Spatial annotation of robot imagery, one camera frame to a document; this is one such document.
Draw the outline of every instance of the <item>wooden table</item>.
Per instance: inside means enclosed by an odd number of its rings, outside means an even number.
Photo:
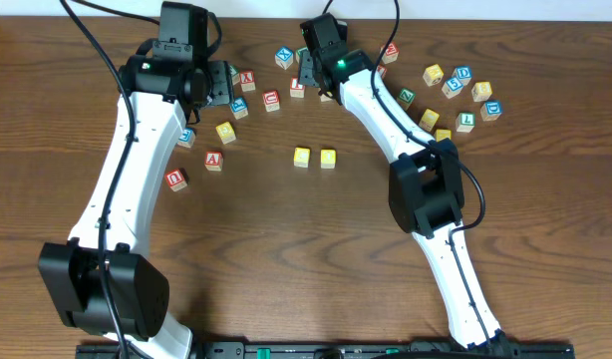
[[[121,65],[156,36],[152,24],[86,19]],[[203,112],[192,150],[175,149],[189,187],[162,184],[151,262],[171,284],[169,310],[199,331],[251,341],[410,341],[447,336],[428,263],[387,205],[388,164],[362,125],[316,91],[289,97],[297,74],[273,62],[301,47],[299,20],[222,19],[216,59],[255,72],[250,115]],[[373,58],[392,21],[350,21],[349,47]],[[487,301],[522,340],[569,340],[578,358],[612,358],[612,24],[403,21],[386,84],[417,92],[409,114],[478,113],[468,94],[447,100],[422,72],[472,67],[505,113],[455,134],[487,198],[467,233]],[[267,114],[263,91],[281,110]],[[36,264],[46,241],[65,242],[98,179],[117,114],[113,79],[67,18],[0,18],[0,358],[70,358],[82,341],[65,328]],[[222,145],[214,127],[235,126]],[[296,146],[312,149],[308,171]],[[319,169],[321,149],[337,168]],[[221,174],[202,163],[224,152]],[[464,216],[476,197],[465,185]]]

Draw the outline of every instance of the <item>toy cube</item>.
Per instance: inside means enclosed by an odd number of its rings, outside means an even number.
[[[308,159],[310,159],[310,149],[295,148],[295,157],[293,158],[295,167],[308,168]]]
[[[217,134],[219,135],[219,137],[222,139],[223,144],[226,145],[229,142],[237,140],[237,137],[235,136],[235,130],[229,122],[225,122],[221,125],[218,125],[217,127],[215,127],[215,129],[217,130]]]
[[[484,121],[494,121],[503,113],[499,101],[488,101],[481,107],[481,118]]]
[[[233,82],[233,85],[239,84],[239,71],[233,65],[228,65],[228,70],[230,72],[230,78]]]
[[[453,72],[453,77],[457,78],[457,80],[465,86],[472,80],[472,70],[469,66],[458,66]]]
[[[387,71],[388,70],[385,67],[383,67],[381,65],[377,65],[377,72],[379,73],[379,76],[382,77],[382,80],[384,80],[384,78],[386,77],[386,72]]]
[[[242,91],[255,91],[255,77],[252,71],[244,71],[239,74],[239,81],[242,83]]]
[[[422,119],[419,121],[419,127],[430,132],[437,123],[438,119],[438,113],[434,112],[431,109],[426,109],[424,115],[422,116]]]
[[[177,144],[182,147],[186,147],[190,149],[193,147],[193,143],[195,142],[195,132],[192,129],[184,129],[182,130],[182,136],[177,139]]]
[[[383,46],[381,47],[381,49],[379,49],[379,52],[381,53],[382,50],[384,50]],[[399,48],[395,46],[395,43],[390,43],[390,45],[388,45],[388,49],[386,49],[386,52],[384,53],[382,62],[384,62],[384,64],[390,64],[394,62],[395,60],[397,60],[398,56],[399,56]]]
[[[437,142],[443,139],[451,140],[453,138],[453,133],[450,130],[436,130],[435,131],[435,140]]]
[[[319,95],[319,101],[321,102],[333,101],[333,94],[331,92],[327,92],[326,95],[325,94]]]
[[[299,65],[299,61],[302,58],[303,51],[308,51],[308,48],[304,46],[303,48],[297,49],[297,51],[295,51],[295,57],[297,58],[297,65]]]
[[[187,186],[186,179],[179,169],[164,175],[164,178],[173,191],[179,191]]]
[[[444,83],[442,91],[447,98],[451,99],[463,90],[463,84],[457,78],[449,78]]]
[[[426,85],[432,86],[436,85],[442,81],[444,78],[444,72],[439,65],[432,65],[426,68],[424,71],[424,81],[426,81]]]
[[[207,152],[204,165],[209,171],[222,171],[223,159],[224,157],[221,153]]]
[[[264,106],[266,106],[266,112],[279,110],[279,94],[277,91],[269,91],[264,93]]]
[[[282,46],[275,54],[275,64],[286,70],[293,64],[293,52],[286,46]]]
[[[239,120],[243,117],[248,116],[248,106],[244,98],[237,98],[230,104],[230,111],[233,113],[235,120]]]
[[[474,128],[474,114],[460,113],[457,116],[457,132],[468,133]]]
[[[290,97],[304,98],[306,87],[298,82],[297,78],[290,79]]]
[[[492,86],[489,82],[476,83],[472,87],[472,99],[475,102],[485,101],[490,96],[492,96]]]
[[[402,92],[399,93],[399,96],[397,97],[397,102],[399,103],[399,105],[402,106],[404,110],[407,110],[414,99],[415,93],[404,88],[402,89]]]
[[[322,169],[333,169],[337,161],[337,152],[335,150],[322,150]]]

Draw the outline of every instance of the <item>yellow block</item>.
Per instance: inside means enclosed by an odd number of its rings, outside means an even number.
[[[293,158],[293,165],[296,167],[308,167],[308,159],[310,159],[310,149],[295,148],[295,157]]]
[[[430,132],[437,120],[439,119],[439,114],[434,112],[431,109],[427,109],[422,116],[422,119],[419,121],[419,127]]]
[[[492,96],[492,85],[489,82],[480,82],[472,87],[472,99],[481,102]]]
[[[335,150],[322,150],[322,169],[333,169],[337,160]]]
[[[443,139],[451,140],[452,138],[453,138],[453,133],[450,130],[436,130],[435,131],[435,140],[437,140],[437,142]]]
[[[432,86],[436,85],[442,81],[444,77],[444,72],[439,65],[435,64],[432,66],[428,66],[424,71],[424,81],[426,81],[426,85]]]
[[[230,125],[229,122],[225,122],[221,125],[215,127],[217,130],[217,134],[222,139],[224,144],[228,144],[229,142],[235,141],[237,137],[235,136],[235,130],[233,126]]]

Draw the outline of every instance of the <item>wooden surface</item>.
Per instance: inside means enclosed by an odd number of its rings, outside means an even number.
[[[86,19],[116,66],[156,28]],[[409,341],[447,336],[428,263],[388,205],[388,164],[362,125],[314,89],[289,97],[297,73],[273,61],[302,46],[298,20],[222,19],[215,58],[255,72],[250,115],[203,113],[192,150],[174,151],[189,187],[162,184],[152,263],[171,284],[183,323],[252,341]],[[390,21],[350,21],[351,49],[373,58]],[[612,24],[404,21],[386,84],[417,92],[453,129],[477,113],[468,94],[447,100],[422,73],[439,63],[491,81],[505,113],[456,134],[462,160],[487,198],[484,223],[466,235],[503,329],[522,340],[569,340],[578,358],[612,358]],[[278,90],[267,114],[261,94]],[[46,241],[65,242],[98,178],[116,120],[113,79],[86,39],[62,18],[0,18],[0,358],[70,358],[96,337],[63,327],[36,263]],[[231,121],[223,146],[214,127]],[[296,146],[311,168],[293,168]],[[319,151],[338,151],[319,170]],[[207,150],[224,171],[209,173]],[[478,211],[465,186],[464,215]]]

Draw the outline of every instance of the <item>white background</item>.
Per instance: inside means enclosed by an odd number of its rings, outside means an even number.
[[[326,0],[177,0],[219,17],[311,18]],[[157,16],[161,0],[92,0],[117,10]],[[79,15],[105,15],[72,3]],[[612,0],[400,0],[404,19],[612,21]],[[394,17],[391,0],[335,0],[344,19]],[[0,15],[65,15],[58,0],[0,0]]]

